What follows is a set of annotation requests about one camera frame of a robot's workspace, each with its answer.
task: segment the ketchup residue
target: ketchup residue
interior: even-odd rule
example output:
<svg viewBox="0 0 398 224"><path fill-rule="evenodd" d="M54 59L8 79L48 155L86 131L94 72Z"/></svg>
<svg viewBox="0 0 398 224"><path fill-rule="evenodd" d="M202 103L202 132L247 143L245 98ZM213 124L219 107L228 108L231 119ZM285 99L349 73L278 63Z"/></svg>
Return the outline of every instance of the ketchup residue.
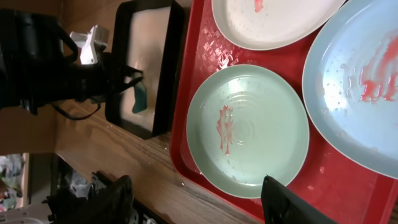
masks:
<svg viewBox="0 0 398 224"><path fill-rule="evenodd" d="M229 156L229 144L232 144L232 118L233 109L225 105L220 110L220 119L217 121L217 131L221 138L221 151L224 152L224 145L226 144L225 155Z"/></svg>
<svg viewBox="0 0 398 224"><path fill-rule="evenodd" d="M362 68L360 84L365 85L365 91L361 95L361 100L376 102L380 97L384 97L387 101L393 101L392 97L397 93L396 78L398 76L398 36L390 39L386 52L383 54L381 61L376 65L374 79L372 80L371 74L374 69L377 56L379 55L383 45L377 48L375 54L370 60L369 64Z"/></svg>
<svg viewBox="0 0 398 224"><path fill-rule="evenodd" d="M262 6L263 0L254 0L254 12L260 12L261 9L264 7Z"/></svg>

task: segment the black object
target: black object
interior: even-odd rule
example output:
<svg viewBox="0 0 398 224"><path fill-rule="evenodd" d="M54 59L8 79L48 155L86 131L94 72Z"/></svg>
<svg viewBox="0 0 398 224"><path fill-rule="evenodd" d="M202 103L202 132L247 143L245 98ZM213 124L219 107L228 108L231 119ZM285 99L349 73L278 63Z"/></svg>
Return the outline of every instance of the black object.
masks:
<svg viewBox="0 0 398 224"><path fill-rule="evenodd" d="M53 101L106 99L139 81L124 83L140 71L113 54L104 53L94 65L74 64L77 46L54 17L0 9L0 30L0 109L21 106L37 114L38 107ZM63 56L62 43L71 55Z"/></svg>
<svg viewBox="0 0 398 224"><path fill-rule="evenodd" d="M135 0L124 2L119 6L116 13L112 54L117 57L116 60L118 62L126 63L132 15L139 11L163 7L170 7L170 17L163 52L152 132L121 118L121 95L113 95L113 97L106 100L106 119L142 139L149 139L152 136L167 131L170 112L172 110L172 94L185 14L183 8L175 0Z"/></svg>
<svg viewBox="0 0 398 224"><path fill-rule="evenodd" d="M264 178L261 202L267 224L336 223L269 176Z"/></svg>
<svg viewBox="0 0 398 224"><path fill-rule="evenodd" d="M60 189L57 195L47 197L52 215L49 221L54 224L128 224L132 212L132 182L129 176L120 177L115 182L99 172L93 174L96 185L90 189L90 196L77 198L68 189Z"/></svg>

